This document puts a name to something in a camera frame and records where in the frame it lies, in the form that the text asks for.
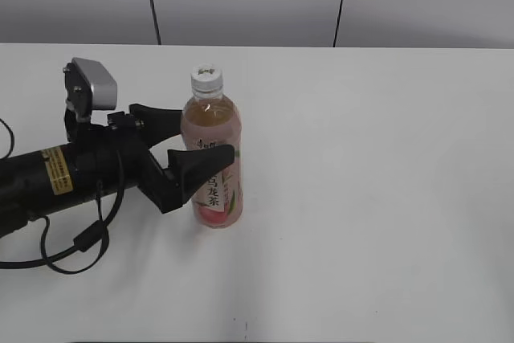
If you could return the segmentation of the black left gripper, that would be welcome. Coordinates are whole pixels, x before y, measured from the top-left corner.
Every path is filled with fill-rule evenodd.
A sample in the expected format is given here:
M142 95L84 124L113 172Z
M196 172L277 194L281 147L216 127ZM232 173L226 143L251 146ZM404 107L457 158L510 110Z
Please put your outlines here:
M137 187L165 214L186 204L215 174L235 161L232 145L168 151L162 167L151 148L181 134L182 110L130 104L113 112L106 125L78 122L65 111L69 143L63 151L73 182L72 195L88 202Z

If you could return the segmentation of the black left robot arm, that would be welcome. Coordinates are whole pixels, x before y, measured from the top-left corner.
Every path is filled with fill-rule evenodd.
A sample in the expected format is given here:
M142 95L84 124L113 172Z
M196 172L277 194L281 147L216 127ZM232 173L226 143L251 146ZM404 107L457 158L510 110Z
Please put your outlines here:
M65 114L68 142L1 161L1 235L57 211L137 187L165 214L186 204L215 174L235 161L232 145L168 152L168 167L155 145L181 133L179 110L131 104L112 112L106 125Z

